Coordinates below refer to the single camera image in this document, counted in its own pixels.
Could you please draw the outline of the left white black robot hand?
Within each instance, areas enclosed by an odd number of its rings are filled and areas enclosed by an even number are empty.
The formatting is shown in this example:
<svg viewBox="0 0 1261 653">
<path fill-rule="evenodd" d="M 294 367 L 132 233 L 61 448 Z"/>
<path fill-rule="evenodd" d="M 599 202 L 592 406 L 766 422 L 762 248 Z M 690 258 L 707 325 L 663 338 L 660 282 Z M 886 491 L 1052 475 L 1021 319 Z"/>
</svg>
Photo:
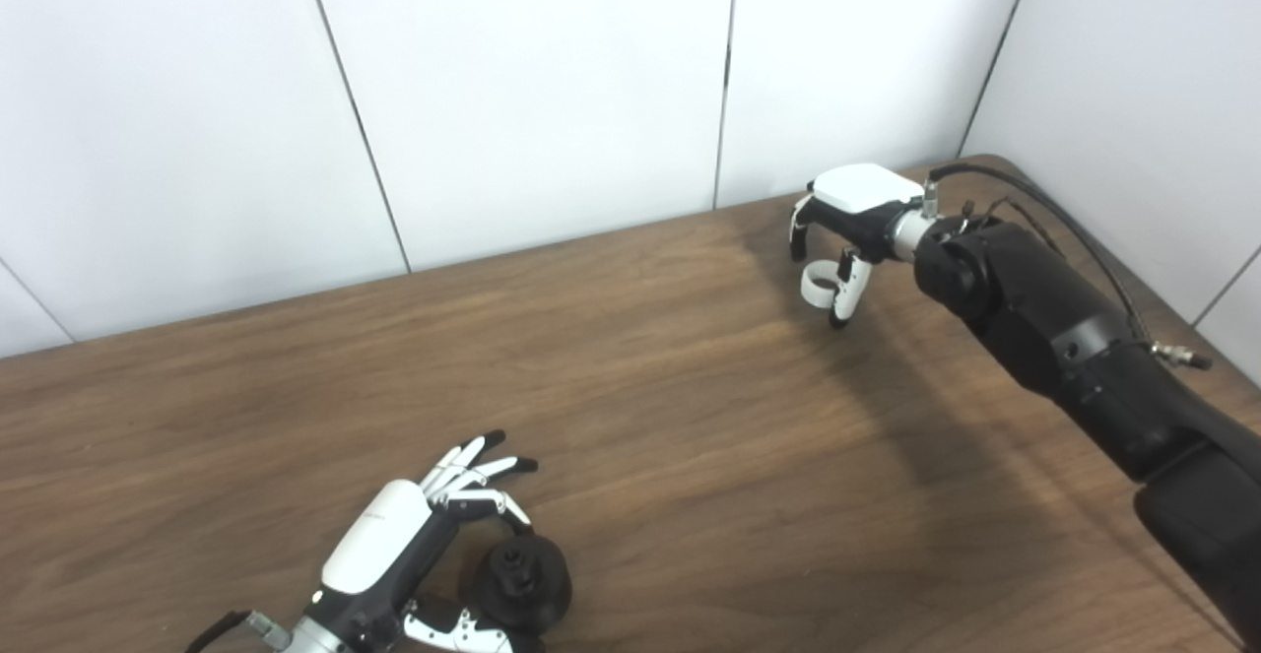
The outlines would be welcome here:
<svg viewBox="0 0 1261 653">
<path fill-rule="evenodd" d="M 470 608 L 425 604 L 417 596 L 465 523 L 496 517 L 514 535 L 533 533 L 532 519 L 493 483 L 536 471 L 538 463 L 482 460 L 504 437 L 501 429 L 479 434 L 450 448 L 421 479 L 387 483 L 323 563 L 288 650 L 392 652 L 414 640 L 443 652 L 543 652 L 537 634 L 514 633 Z"/>
</svg>

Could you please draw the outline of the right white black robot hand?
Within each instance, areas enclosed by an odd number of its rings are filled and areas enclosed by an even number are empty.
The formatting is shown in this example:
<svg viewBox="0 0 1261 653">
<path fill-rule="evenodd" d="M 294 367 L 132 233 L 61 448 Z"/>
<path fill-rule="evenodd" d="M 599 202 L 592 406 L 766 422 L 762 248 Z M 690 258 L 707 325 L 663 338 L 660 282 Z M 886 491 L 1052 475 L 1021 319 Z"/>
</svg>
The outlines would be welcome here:
<svg viewBox="0 0 1261 653">
<path fill-rule="evenodd" d="M 807 258 L 808 229 L 828 229 L 846 241 L 836 261 L 807 263 L 801 296 L 828 313 L 834 329 L 847 326 L 878 263 L 913 263 L 917 245 L 936 222 L 924 212 L 926 190 L 915 182 L 874 163 L 823 171 L 793 205 L 791 258 Z"/>
</svg>

